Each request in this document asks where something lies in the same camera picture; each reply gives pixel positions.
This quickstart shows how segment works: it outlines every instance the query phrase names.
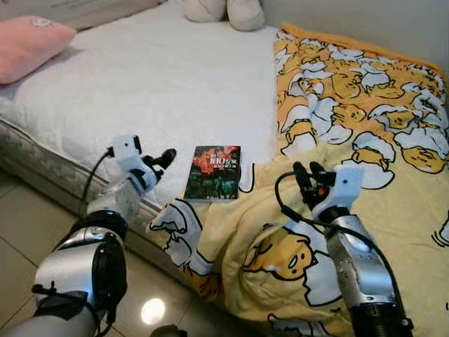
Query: white stuffed toy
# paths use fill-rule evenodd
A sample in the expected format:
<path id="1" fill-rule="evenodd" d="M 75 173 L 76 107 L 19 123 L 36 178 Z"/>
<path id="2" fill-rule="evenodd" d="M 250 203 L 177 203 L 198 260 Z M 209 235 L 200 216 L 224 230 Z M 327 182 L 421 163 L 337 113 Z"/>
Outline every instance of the white stuffed toy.
<path id="1" fill-rule="evenodd" d="M 215 22 L 226 15 L 237 30 L 249 32 L 265 22 L 259 0 L 184 0 L 184 15 L 194 22 Z"/>

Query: quilted mattress cover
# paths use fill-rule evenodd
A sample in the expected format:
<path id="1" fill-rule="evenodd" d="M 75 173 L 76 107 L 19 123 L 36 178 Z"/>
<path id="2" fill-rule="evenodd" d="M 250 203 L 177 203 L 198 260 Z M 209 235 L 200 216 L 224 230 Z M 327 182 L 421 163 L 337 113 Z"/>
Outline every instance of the quilted mattress cover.
<path id="1" fill-rule="evenodd" d="M 184 190 L 196 145 L 241 145 L 244 166 L 272 158 L 275 34 L 190 22 L 175 0 L 90 29 L 28 77 L 0 87 L 0 136 L 10 126 L 55 154 L 53 163 L 64 159 L 52 165 L 76 194 L 79 179 L 61 178 L 62 167 L 91 169 L 114 136 L 139 135 L 153 157 L 174 147 L 176 160 L 147 195 L 163 206 Z M 112 160 L 98 171 L 105 180 L 118 174 Z"/>

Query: pink pillow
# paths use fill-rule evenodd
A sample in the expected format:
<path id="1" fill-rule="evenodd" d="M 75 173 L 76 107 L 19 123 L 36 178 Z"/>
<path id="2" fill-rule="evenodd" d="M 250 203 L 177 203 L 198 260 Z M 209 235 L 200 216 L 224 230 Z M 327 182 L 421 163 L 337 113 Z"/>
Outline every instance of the pink pillow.
<path id="1" fill-rule="evenodd" d="M 9 84 L 60 53 L 76 30 L 39 16 L 0 22 L 0 84 Z"/>

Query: wall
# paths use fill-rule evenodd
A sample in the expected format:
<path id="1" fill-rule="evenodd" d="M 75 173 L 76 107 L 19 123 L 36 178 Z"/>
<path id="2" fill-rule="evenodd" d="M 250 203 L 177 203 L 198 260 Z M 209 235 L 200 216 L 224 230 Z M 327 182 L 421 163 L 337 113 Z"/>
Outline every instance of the wall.
<path id="1" fill-rule="evenodd" d="M 449 74 L 448 0 L 262 0 L 267 24 L 372 42 L 434 62 Z"/>

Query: black wire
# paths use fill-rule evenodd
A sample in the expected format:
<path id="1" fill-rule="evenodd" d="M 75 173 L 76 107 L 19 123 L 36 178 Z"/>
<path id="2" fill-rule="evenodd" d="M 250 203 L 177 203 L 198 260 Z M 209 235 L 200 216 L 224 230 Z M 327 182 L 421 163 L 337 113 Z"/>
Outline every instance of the black wire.
<path id="1" fill-rule="evenodd" d="M 95 311 L 94 307 L 87 300 L 81 300 L 80 298 L 78 298 L 76 296 L 72 296 L 72 295 L 69 295 L 69 294 L 66 294 L 66 293 L 58 293 L 56 291 L 52 291 L 50 293 L 41 293 L 41 294 L 47 295 L 47 296 L 57 296 L 57 297 L 61 297 L 61 298 L 66 298 L 66 299 L 72 300 L 73 302 L 75 302 L 77 304 L 85 306 L 92 314 L 93 321 L 95 322 L 95 330 L 98 331 L 98 333 L 100 334 L 100 318 L 98 317 L 98 314 Z M 46 300 L 41 301 L 39 303 L 38 309 L 40 309 L 41 306 L 45 302 L 46 302 Z"/>
<path id="2" fill-rule="evenodd" d="M 276 200 L 279 203 L 279 205 L 281 206 L 281 210 L 282 211 L 284 211 L 286 209 L 292 211 L 292 209 L 287 207 L 282 202 L 281 195 L 279 194 L 279 183 L 284 178 L 289 177 L 289 176 L 294 176 L 294 175 L 295 175 L 295 172 L 284 173 L 284 174 L 279 176 L 279 178 L 276 180 L 276 183 L 274 184 L 274 193 L 276 195 Z M 299 214 L 298 214 L 298 216 L 300 217 L 301 221 L 304 221 L 305 223 L 308 223 L 310 225 L 320 225 L 320 226 L 327 227 L 327 228 L 333 228 L 334 230 L 338 230 L 340 232 L 344 232 L 346 234 L 352 235 L 353 237 L 356 237 L 357 239 L 360 239 L 370 249 L 374 249 L 375 252 L 379 255 L 380 259 L 382 260 L 382 263 L 384 264 L 385 268 L 387 269 L 387 272 L 389 273 L 389 275 L 391 277 L 391 283 L 393 285 L 393 292 L 394 292 L 394 295 L 396 297 L 397 305 L 399 306 L 399 310 L 401 311 L 401 314 L 403 315 L 403 317 L 406 317 L 406 311 L 405 311 L 403 303 L 402 303 L 401 292 L 399 291 L 398 283 L 397 283 L 396 278 L 394 276 L 393 269 L 391 268 L 391 266 L 390 266 L 390 264 L 389 264 L 389 262 L 387 260 L 387 257 L 383 254 L 383 252 L 380 250 L 380 248 L 371 239 L 369 239 L 366 236 L 360 234 L 359 232 L 356 232 L 355 230 L 351 230 L 349 228 L 345 228 L 345 227 L 342 227 L 342 226 L 339 226 L 339 225 L 334 225 L 332 223 L 324 223 L 322 221 L 317 221 L 317 220 L 303 218 Z"/>
<path id="3" fill-rule="evenodd" d="M 106 336 L 106 334 L 111 330 L 111 328 L 112 328 L 112 324 L 111 324 L 111 323 L 108 323 L 107 326 L 106 326 L 106 328 L 105 328 L 105 330 L 103 330 L 103 331 L 101 331 L 101 332 L 98 332 L 98 335 L 97 335 L 96 337 L 103 337 L 103 336 Z"/>
<path id="4" fill-rule="evenodd" d="M 89 187 L 91 186 L 91 182 L 93 179 L 93 176 L 95 175 L 95 172 L 97 171 L 98 167 L 100 166 L 100 164 L 102 163 L 103 160 L 105 160 L 106 157 L 110 157 L 111 156 L 111 150 L 108 149 L 102 156 L 101 158 L 97 161 L 97 163 L 95 164 L 95 166 L 93 167 L 91 173 L 89 174 L 89 177 L 86 181 L 86 184 L 84 185 L 84 190 L 83 190 L 83 194 L 81 195 L 81 201 L 79 204 L 79 215 L 82 218 L 82 208 L 84 205 L 84 202 L 86 201 L 86 197 L 87 197 L 87 192 L 89 191 Z"/>

